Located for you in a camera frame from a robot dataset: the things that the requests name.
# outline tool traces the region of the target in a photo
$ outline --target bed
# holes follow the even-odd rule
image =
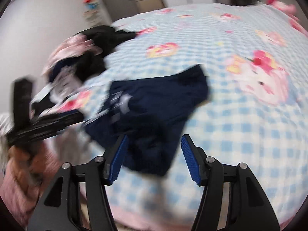
[[[95,119],[113,80],[168,76],[201,64],[211,96],[190,116],[183,134],[221,163],[247,163],[279,223],[292,218],[308,194],[306,32],[265,4],[172,7],[113,26],[141,33],[108,55],[107,70],[70,98],[81,100],[87,119]],[[92,143],[93,158],[103,152]],[[164,178],[122,167],[106,191],[122,224],[180,231],[190,230],[203,188],[191,180],[178,148]]]

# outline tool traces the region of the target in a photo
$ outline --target pink cartoon print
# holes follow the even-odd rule
[[[295,28],[296,30],[298,30],[299,32],[303,33],[305,36],[308,37],[307,30],[305,30],[297,21],[290,19],[289,22],[293,28]]]
[[[289,74],[267,52],[255,50],[253,59],[233,55],[226,60],[226,70],[240,89],[270,105],[289,104],[293,84]]]
[[[274,45],[286,46],[285,40],[277,32],[264,32],[256,30],[256,34],[264,41]]]
[[[169,14],[171,12],[173,12],[174,9],[173,8],[164,8],[164,9],[161,9],[159,11],[157,11],[157,14],[161,15],[161,14]]]
[[[228,13],[224,13],[224,14],[221,14],[221,15],[212,13],[212,16],[214,18],[216,18],[217,20],[222,21],[222,22],[235,21],[235,20],[240,19],[239,16],[235,16],[235,15],[228,14]]]
[[[66,112],[74,109],[82,108],[89,100],[91,92],[89,90],[81,91],[77,97],[73,96],[72,99],[67,99],[59,106],[58,112]]]
[[[141,31],[138,31],[138,32],[136,33],[136,35],[138,35],[138,36],[145,35],[145,34],[148,34],[148,33],[152,33],[152,32],[154,32],[155,30],[157,30],[157,27],[145,28],[145,29],[143,29],[143,30],[141,30]]]
[[[157,44],[147,48],[146,56],[148,58],[166,57],[174,55],[178,50],[178,45],[174,42]]]

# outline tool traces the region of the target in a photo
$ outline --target pink clothing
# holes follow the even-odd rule
[[[50,151],[46,155],[46,169],[43,172],[43,183],[40,186],[29,186],[27,195],[22,191],[15,179],[12,159],[7,163],[7,169],[0,187],[0,196],[15,220],[25,228],[37,204],[51,179],[60,167],[60,162]]]
[[[81,56],[87,50],[92,51],[95,55],[103,52],[101,48],[94,45],[93,40],[87,40],[84,34],[79,33],[66,39],[51,53],[42,74],[48,76],[58,61],[69,57]]]
[[[287,5],[278,0],[267,0],[267,4],[273,6],[274,8],[284,12],[285,14],[292,17],[296,13],[296,7],[293,4]]]
[[[295,28],[296,30],[298,30],[299,32],[303,33],[305,36],[308,37],[307,30],[305,30],[297,21],[290,19],[289,22],[293,28]]]
[[[280,224],[280,230],[283,230],[294,218],[294,216],[292,216],[290,219],[288,219],[287,221],[283,222]]]
[[[132,213],[118,206],[110,206],[113,218],[115,221],[123,224],[124,226],[136,230],[155,230],[155,231],[190,231],[191,225],[176,225],[167,224],[160,221],[153,221],[145,219],[142,216]]]

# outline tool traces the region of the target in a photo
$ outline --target white wall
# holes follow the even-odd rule
[[[40,74],[50,53],[66,38],[89,28],[82,2],[15,0],[7,7],[0,18],[0,112],[10,110],[11,83],[16,78],[37,78],[37,93],[45,85]]]

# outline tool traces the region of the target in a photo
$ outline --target metal screw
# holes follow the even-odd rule
[[[104,157],[98,156],[98,157],[95,157],[94,160],[95,160],[96,162],[101,162],[101,161],[104,160]]]
[[[246,169],[246,168],[248,168],[248,166],[247,166],[247,164],[246,163],[240,163],[240,168],[242,168],[242,169]]]
[[[62,164],[63,169],[67,169],[69,167],[70,167],[70,164],[68,162]]]
[[[214,157],[207,157],[206,161],[209,162],[209,163],[212,163],[212,162],[215,161],[215,158]]]

